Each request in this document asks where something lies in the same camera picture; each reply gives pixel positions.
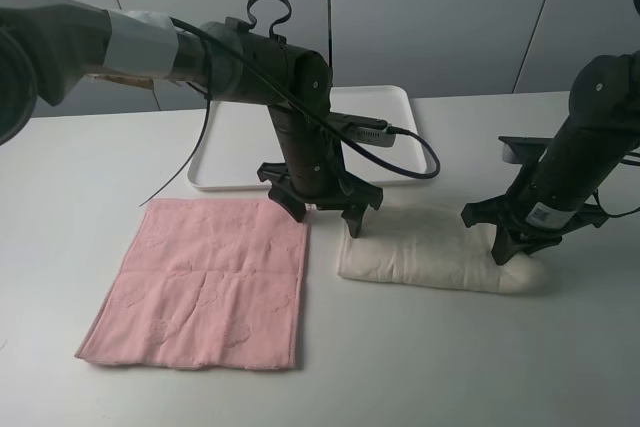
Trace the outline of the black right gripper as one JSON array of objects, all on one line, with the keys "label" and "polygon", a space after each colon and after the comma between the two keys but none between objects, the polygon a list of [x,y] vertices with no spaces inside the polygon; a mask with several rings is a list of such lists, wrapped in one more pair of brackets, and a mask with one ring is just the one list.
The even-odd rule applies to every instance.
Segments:
[{"label": "black right gripper", "polygon": [[497,265],[504,265],[523,250],[558,245],[564,235],[587,226],[599,228],[608,220],[608,215],[596,205],[584,204],[577,211],[561,211],[542,202],[524,207],[508,194],[468,203],[461,217],[466,227],[477,224],[496,227],[491,255]]}]

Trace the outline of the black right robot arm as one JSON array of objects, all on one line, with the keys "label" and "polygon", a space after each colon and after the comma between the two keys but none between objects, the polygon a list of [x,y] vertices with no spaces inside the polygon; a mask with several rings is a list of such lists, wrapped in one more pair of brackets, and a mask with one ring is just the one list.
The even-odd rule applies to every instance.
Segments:
[{"label": "black right robot arm", "polygon": [[503,159],[520,170],[505,194],[467,204],[467,227],[496,228],[491,255],[503,265],[561,243],[608,219],[590,203],[598,187],[639,147],[639,55],[595,57],[569,93],[569,113],[553,138],[503,136]]}]

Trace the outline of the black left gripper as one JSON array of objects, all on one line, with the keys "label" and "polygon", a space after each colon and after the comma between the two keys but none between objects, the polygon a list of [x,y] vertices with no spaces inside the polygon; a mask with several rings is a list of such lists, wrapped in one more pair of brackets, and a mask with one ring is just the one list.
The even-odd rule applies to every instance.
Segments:
[{"label": "black left gripper", "polygon": [[268,197],[297,223],[302,223],[307,206],[319,210],[343,210],[351,238],[361,233],[368,207],[378,210],[383,191],[345,170],[335,171],[325,161],[287,159],[284,163],[263,163],[258,171],[261,182],[269,182]]}]

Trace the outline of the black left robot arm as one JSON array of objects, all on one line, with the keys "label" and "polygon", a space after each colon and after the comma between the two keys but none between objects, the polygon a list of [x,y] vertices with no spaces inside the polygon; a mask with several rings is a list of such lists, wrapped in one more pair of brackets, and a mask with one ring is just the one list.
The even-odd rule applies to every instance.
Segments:
[{"label": "black left robot arm", "polygon": [[25,127],[38,100],[56,106],[88,75],[194,83],[207,101],[268,109],[283,155],[258,170],[271,200],[298,221],[308,206],[337,210],[357,237],[383,193],[346,170],[342,149],[381,122],[333,113],[324,58],[254,27],[254,19],[197,28],[73,0],[1,0],[1,138]]}]

